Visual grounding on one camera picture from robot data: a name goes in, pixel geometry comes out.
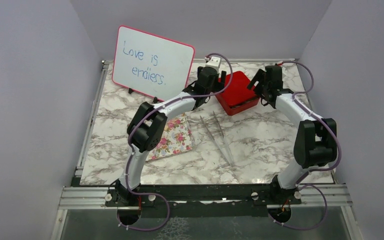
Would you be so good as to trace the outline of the red tin lid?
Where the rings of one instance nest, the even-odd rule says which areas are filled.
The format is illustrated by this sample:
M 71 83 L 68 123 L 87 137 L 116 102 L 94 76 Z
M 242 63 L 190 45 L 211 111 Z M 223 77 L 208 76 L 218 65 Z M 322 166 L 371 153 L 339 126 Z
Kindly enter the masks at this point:
M 259 97 L 253 90 L 248 89 L 248 85 L 251 82 L 250 79 L 244 72 L 235 71 L 233 74 L 225 76 L 225 86 L 228 85 L 231 75 L 232 80 L 228 88 L 216 95 L 219 103 L 230 109 L 256 105 L 259 102 Z

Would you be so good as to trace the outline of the red square tin box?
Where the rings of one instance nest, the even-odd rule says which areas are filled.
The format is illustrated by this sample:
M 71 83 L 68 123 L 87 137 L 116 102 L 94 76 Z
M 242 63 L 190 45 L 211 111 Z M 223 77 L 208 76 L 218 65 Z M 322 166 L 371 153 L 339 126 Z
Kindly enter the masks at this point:
M 228 116 L 233 116 L 256 106 L 260 98 L 256 95 L 245 98 L 239 95 L 216 95 L 216 99 Z

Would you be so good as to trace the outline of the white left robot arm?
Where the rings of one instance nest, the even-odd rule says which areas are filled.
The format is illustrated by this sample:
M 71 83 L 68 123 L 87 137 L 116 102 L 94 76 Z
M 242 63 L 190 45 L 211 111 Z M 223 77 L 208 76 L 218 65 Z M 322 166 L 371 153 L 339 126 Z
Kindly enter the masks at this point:
M 118 199 L 132 205 L 140 193 L 142 170 L 148 154 L 161 141 L 167 121 L 202 106 L 207 98 L 222 93 L 231 83 L 226 71 L 215 67 L 199 67 L 197 80 L 175 97 L 161 103 L 142 103 L 127 128 L 129 158 L 122 176 L 115 182 Z

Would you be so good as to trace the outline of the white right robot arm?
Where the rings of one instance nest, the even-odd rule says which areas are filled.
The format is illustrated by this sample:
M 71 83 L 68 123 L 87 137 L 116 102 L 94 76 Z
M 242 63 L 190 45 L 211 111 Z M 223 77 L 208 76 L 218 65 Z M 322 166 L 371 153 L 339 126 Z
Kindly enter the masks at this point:
M 314 113 L 298 99 L 298 92 L 284 87 L 279 64 L 259 69 L 247 89 L 266 105 L 283 113 L 296 127 L 292 162 L 270 183 L 269 199 L 280 204 L 292 195 L 297 185 L 312 172 L 325 172 L 339 159 L 337 123 Z

